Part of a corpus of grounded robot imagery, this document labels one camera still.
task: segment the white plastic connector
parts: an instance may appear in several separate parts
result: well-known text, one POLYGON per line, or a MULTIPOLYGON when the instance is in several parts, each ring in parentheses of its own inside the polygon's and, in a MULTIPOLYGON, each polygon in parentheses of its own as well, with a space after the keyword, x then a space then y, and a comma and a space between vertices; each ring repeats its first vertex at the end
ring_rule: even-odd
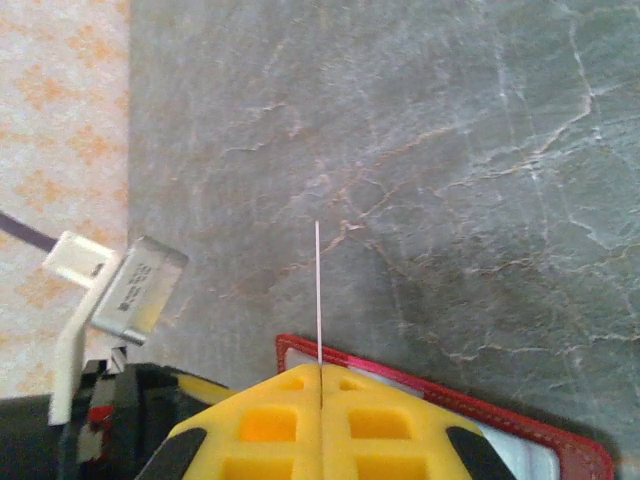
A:
POLYGON ((61 425, 71 418, 84 362, 85 328, 121 261, 122 256, 115 250, 64 232, 43 263, 47 270, 88 289, 56 342, 49 425, 61 425))

